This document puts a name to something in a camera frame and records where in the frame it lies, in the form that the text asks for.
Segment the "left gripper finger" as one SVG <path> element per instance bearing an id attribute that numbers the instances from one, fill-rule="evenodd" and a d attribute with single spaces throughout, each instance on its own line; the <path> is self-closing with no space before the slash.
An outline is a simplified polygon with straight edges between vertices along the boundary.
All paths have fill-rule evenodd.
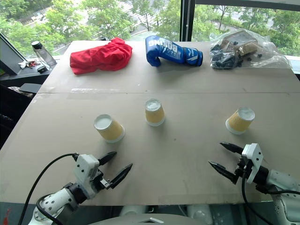
<path id="1" fill-rule="evenodd" d="M 99 165 L 105 165 L 105 164 L 108 163 L 111 159 L 113 159 L 113 158 L 115 157 L 116 154 L 117 154 L 116 151 L 112 151 L 112 152 L 109 152 L 109 153 L 105 154 L 105 155 L 102 156 L 100 159 L 98 159 Z"/>
<path id="2" fill-rule="evenodd" d="M 133 164 L 131 163 L 120 170 L 120 172 L 110 182 L 111 189 L 117 187 L 125 179 L 129 171 L 131 170 L 132 166 Z"/>

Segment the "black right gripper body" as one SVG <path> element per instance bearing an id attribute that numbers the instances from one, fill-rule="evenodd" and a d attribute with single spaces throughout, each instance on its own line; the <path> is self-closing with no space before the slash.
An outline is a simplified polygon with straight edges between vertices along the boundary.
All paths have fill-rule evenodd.
<path id="1" fill-rule="evenodd" d="M 234 171 L 234 179 L 238 180 L 243 176 L 245 176 L 246 179 L 248 179 L 251 172 L 252 172 L 252 161 L 250 159 L 247 159 L 244 156 L 241 156 L 238 160 L 237 167 Z"/>

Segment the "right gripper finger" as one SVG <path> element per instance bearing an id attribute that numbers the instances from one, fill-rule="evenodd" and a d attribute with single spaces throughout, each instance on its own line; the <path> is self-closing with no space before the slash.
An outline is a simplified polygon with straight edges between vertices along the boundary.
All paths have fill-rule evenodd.
<path id="1" fill-rule="evenodd" d="M 240 146 L 228 142 L 220 142 L 219 144 L 221 144 L 225 149 L 229 150 L 230 152 L 242 155 L 243 148 Z"/>
<path id="2" fill-rule="evenodd" d="M 219 163 L 213 161 L 208 161 L 208 162 L 219 174 L 229 179 L 233 184 L 236 184 L 237 177 L 234 173 L 229 172 L 228 170 L 226 170 L 224 166 L 222 166 Z"/>

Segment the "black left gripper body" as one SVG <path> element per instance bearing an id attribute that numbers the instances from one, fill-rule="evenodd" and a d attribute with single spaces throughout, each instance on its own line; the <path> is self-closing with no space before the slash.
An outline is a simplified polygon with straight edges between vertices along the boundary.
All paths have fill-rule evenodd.
<path id="1" fill-rule="evenodd" d="M 104 179 L 104 174 L 99 169 L 96 170 L 95 176 L 90 179 L 90 183 L 95 192 L 111 187 L 110 181 Z"/>

